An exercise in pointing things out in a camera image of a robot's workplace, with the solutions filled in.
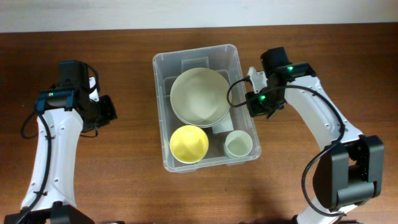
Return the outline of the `cream cup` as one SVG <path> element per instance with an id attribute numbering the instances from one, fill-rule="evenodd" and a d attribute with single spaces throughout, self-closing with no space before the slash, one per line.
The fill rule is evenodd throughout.
<path id="1" fill-rule="evenodd" d="M 244 157 L 252 150 L 251 136 L 241 130 L 230 132 L 224 141 L 224 153 L 228 157 Z"/>

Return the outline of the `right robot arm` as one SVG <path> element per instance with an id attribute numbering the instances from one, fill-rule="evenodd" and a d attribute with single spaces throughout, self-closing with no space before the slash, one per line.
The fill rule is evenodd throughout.
<path id="1" fill-rule="evenodd" d="M 381 193 L 384 145 L 377 136 L 355 128 L 327 96 L 307 63 L 264 63 L 264 71 L 251 67 L 247 80 L 254 90 L 247 95 L 253 115 L 272 113 L 285 103 L 304 120 L 320 147 L 306 166 L 302 182 L 316 164 L 314 199 L 294 216 L 292 223 L 338 223 L 348 212 Z"/>

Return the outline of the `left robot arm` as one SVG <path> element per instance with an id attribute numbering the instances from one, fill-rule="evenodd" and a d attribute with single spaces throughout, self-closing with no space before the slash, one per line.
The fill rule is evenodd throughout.
<path id="1" fill-rule="evenodd" d="M 20 212 L 6 215 L 5 223 L 93 223 L 76 207 L 76 149 L 87 131 L 117 118 L 111 98 L 97 90 L 47 90 L 39 94 L 34 114 L 39 132 L 30 186 Z"/>

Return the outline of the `yellow small bowl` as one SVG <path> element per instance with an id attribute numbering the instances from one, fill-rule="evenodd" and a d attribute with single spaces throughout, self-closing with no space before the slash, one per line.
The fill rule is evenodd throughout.
<path id="1" fill-rule="evenodd" d="M 208 136 L 197 126 L 181 126 L 171 135 L 170 151 L 176 160 L 184 164 L 194 164 L 202 160 L 208 149 Z"/>

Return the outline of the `cream bowl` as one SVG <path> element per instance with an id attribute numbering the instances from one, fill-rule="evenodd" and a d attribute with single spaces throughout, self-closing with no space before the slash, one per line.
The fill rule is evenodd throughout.
<path id="1" fill-rule="evenodd" d="M 170 104 L 182 122 L 202 128 L 219 123 L 231 108 L 229 83 L 209 68 L 192 68 L 180 74 L 170 90 Z"/>

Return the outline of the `clear plastic storage bin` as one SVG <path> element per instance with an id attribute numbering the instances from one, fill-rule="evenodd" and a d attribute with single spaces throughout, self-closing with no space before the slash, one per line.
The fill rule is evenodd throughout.
<path id="1" fill-rule="evenodd" d="M 195 164 L 184 164 L 174 158 L 170 151 L 172 133 L 183 126 L 172 110 L 170 90 L 176 78 L 183 72 L 197 67 L 209 68 L 220 73 L 232 84 L 243 78 L 237 48 L 232 44 L 217 45 L 199 49 L 159 53 L 153 58 L 156 84 L 157 107 L 159 113 L 162 158 L 169 172 L 191 172 L 197 169 L 224 164 L 242 164 L 260 157 L 262 149 L 257 135 L 254 120 L 245 106 L 231 108 L 230 115 L 234 130 L 247 132 L 253 142 L 251 152 L 244 157 L 228 157 L 224 154 L 224 141 L 231 132 L 213 134 L 212 128 L 205 128 L 209 139 L 206 156 Z"/>

